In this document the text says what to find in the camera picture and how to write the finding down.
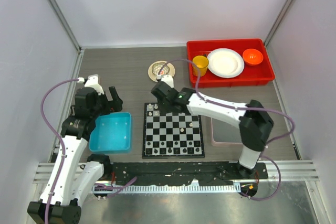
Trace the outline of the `beige saucer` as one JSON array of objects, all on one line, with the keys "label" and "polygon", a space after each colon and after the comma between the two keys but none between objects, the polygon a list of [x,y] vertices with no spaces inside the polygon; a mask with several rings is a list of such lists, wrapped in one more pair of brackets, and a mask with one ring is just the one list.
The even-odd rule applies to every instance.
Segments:
[{"label": "beige saucer", "polygon": [[163,67],[163,69],[160,71],[160,69],[162,68],[162,66],[166,63],[166,61],[156,61],[154,63],[152,63],[149,68],[148,68],[148,76],[149,78],[154,81],[157,82],[157,75],[171,75],[172,77],[175,76],[175,67],[171,64],[168,63],[166,66]]}]

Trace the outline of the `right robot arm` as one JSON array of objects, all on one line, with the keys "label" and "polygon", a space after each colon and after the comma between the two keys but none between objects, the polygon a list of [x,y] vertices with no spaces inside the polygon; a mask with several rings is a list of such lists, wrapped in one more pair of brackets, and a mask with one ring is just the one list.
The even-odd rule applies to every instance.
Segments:
[{"label": "right robot arm", "polygon": [[237,173],[242,179],[250,179],[255,175],[257,161],[274,126],[274,121],[260,102],[228,102],[204,96],[190,88],[177,91],[164,81],[159,81],[151,94],[157,99],[161,114],[176,112],[201,115],[239,129],[243,149],[237,163]]}]

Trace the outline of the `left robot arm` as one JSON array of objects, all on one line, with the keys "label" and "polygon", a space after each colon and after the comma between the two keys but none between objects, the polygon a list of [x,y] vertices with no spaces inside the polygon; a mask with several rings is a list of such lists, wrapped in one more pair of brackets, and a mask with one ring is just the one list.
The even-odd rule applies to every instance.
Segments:
[{"label": "left robot arm", "polygon": [[90,135],[96,128],[96,119],[122,110],[123,101],[114,86],[109,87],[109,101],[100,85],[86,86],[75,95],[74,111],[63,122],[60,149],[44,192],[37,201],[31,201],[27,213],[35,223],[78,223],[81,206],[97,180],[107,181],[112,174],[109,156],[92,154],[84,170],[76,177],[79,160]]}]

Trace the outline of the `aluminium frame rail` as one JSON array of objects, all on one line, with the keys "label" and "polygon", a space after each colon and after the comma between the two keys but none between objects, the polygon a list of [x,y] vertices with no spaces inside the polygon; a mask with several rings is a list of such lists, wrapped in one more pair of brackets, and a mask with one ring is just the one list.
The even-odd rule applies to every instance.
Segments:
[{"label": "aluminium frame rail", "polygon": [[[275,181],[278,178],[278,172],[275,165],[271,161],[262,161],[265,163],[268,172],[269,180]],[[275,161],[281,172],[281,180],[283,182],[293,182],[293,181],[319,181],[319,176],[311,160],[286,160],[286,161]],[[75,178],[81,173],[80,165],[84,163],[79,163],[76,170]],[[36,174],[33,179],[33,184],[46,184],[49,181],[51,172],[53,171],[54,163],[39,163]]]}]

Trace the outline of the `black white chess board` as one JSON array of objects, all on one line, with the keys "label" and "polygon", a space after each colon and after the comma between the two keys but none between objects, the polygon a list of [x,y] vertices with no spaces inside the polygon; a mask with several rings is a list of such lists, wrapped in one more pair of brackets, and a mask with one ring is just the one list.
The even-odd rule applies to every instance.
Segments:
[{"label": "black white chess board", "polygon": [[[152,109],[148,109],[148,105],[152,104]],[[199,115],[188,115],[185,113],[168,113],[160,114],[159,109],[154,109],[154,105],[157,103],[145,103],[144,104],[144,123],[143,123],[143,146],[142,157],[144,159],[155,158],[204,158],[204,141],[202,121]],[[155,111],[159,112],[159,116],[155,116]],[[178,146],[174,146],[174,142],[178,141]],[[200,141],[199,153],[195,152],[193,142]],[[147,146],[147,142],[152,142],[151,146]],[[167,152],[168,148],[172,148],[172,154]],[[188,153],[188,148],[194,149],[193,154]],[[152,155],[147,155],[146,150],[152,149]],[[179,148],[180,153],[174,154],[174,148]],[[183,153],[183,148],[187,149],[187,153]]]}]

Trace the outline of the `patterned small bowl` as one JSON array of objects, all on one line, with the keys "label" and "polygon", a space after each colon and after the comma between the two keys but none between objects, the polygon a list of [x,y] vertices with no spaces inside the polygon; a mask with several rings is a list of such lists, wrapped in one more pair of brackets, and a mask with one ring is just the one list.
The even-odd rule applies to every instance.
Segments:
[{"label": "patterned small bowl", "polygon": [[158,61],[155,62],[152,66],[152,73],[157,75],[166,75],[170,72],[169,66],[166,64],[165,61]]}]

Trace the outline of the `silver metal tray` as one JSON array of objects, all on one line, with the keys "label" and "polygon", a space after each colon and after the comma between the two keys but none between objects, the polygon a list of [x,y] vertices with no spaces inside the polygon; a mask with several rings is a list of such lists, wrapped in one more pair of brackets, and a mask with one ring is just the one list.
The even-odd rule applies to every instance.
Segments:
[{"label": "silver metal tray", "polygon": [[214,147],[242,145],[239,128],[216,119],[211,119],[211,127],[211,144]]}]

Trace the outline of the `yellow plastic cup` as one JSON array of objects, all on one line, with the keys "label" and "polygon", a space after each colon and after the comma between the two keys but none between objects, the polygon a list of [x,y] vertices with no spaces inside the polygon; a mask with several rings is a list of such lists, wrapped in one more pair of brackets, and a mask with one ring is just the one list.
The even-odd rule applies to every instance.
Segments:
[{"label": "yellow plastic cup", "polygon": [[205,56],[196,56],[192,60],[192,72],[194,76],[204,76],[207,72],[209,61]]}]

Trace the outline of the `black mounting base plate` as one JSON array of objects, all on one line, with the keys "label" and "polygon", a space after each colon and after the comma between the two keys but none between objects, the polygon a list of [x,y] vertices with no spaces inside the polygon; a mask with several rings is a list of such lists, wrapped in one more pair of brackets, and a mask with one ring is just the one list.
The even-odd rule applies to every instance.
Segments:
[{"label": "black mounting base plate", "polygon": [[264,163],[256,165],[253,175],[241,175],[233,162],[139,162],[113,163],[100,181],[125,185],[136,177],[136,186],[187,186],[196,180],[201,186],[231,185],[235,180],[267,179]]}]

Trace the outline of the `white paper plate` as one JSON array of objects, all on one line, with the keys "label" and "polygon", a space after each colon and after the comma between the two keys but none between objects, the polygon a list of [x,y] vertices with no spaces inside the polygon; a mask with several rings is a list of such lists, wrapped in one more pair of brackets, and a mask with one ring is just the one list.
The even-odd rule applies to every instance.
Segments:
[{"label": "white paper plate", "polygon": [[211,51],[207,59],[209,71],[220,78],[235,78],[243,72],[245,67],[242,56],[228,48]]}]

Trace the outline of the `orange plastic bowl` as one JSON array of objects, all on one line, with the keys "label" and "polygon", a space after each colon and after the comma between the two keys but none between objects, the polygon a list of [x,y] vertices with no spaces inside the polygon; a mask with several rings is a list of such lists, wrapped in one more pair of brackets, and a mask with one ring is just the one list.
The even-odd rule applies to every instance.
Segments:
[{"label": "orange plastic bowl", "polygon": [[263,54],[259,50],[252,48],[246,49],[242,57],[244,62],[250,66],[257,66],[264,60]]}]

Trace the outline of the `blue plastic tray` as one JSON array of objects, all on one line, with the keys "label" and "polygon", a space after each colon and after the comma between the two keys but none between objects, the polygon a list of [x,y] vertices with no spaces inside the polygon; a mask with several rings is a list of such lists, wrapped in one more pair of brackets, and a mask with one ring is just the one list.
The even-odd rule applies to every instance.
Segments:
[{"label": "blue plastic tray", "polygon": [[129,112],[115,112],[96,119],[89,149],[97,154],[128,153],[132,148],[132,116]]}]

